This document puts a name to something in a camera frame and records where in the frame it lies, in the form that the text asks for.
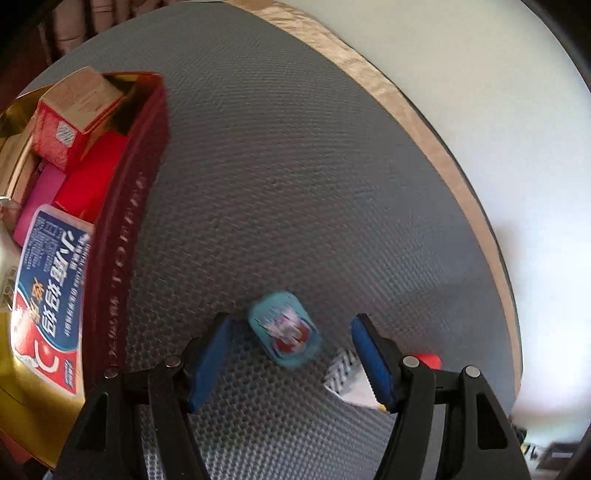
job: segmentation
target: toothpaste box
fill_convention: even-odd
[[[63,393],[83,394],[82,301],[92,225],[49,205],[35,213],[10,324],[15,356]]]

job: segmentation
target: small blue box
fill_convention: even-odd
[[[248,323],[267,353],[283,367],[300,367],[322,346],[312,319],[296,296],[287,291],[276,292],[256,303],[249,312]]]

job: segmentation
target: white wall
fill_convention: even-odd
[[[578,442],[591,422],[591,412],[566,411],[560,414],[536,416],[535,414],[516,414],[515,421],[526,421],[529,429],[525,441],[542,447],[552,442]]]
[[[558,41],[519,0],[287,1],[381,69],[473,184],[517,300],[515,414],[591,418],[591,95]]]

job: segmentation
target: gray textured mat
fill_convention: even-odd
[[[224,4],[113,28],[31,87],[85,64],[156,70],[168,89],[172,137],[129,299],[131,368],[180,352],[215,312],[287,289],[337,344],[351,347],[349,320],[365,311],[403,351],[478,365],[510,408],[509,336],[479,245],[435,169],[346,74]],[[327,364],[286,371],[239,329],[193,419],[212,478],[372,478],[392,419],[326,392]],[[149,429],[144,440],[161,478]]]

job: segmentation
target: metal screw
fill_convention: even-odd
[[[115,378],[117,375],[119,375],[119,369],[117,367],[109,367],[107,370],[105,370],[103,375],[105,378]]]
[[[181,364],[181,358],[176,355],[168,356],[164,359],[164,365],[168,368],[178,367]]]
[[[418,361],[417,357],[409,355],[402,359],[402,363],[409,368],[417,368],[421,362]]]
[[[466,375],[472,378],[478,378],[480,376],[480,370],[478,370],[473,365],[468,365],[466,367]]]

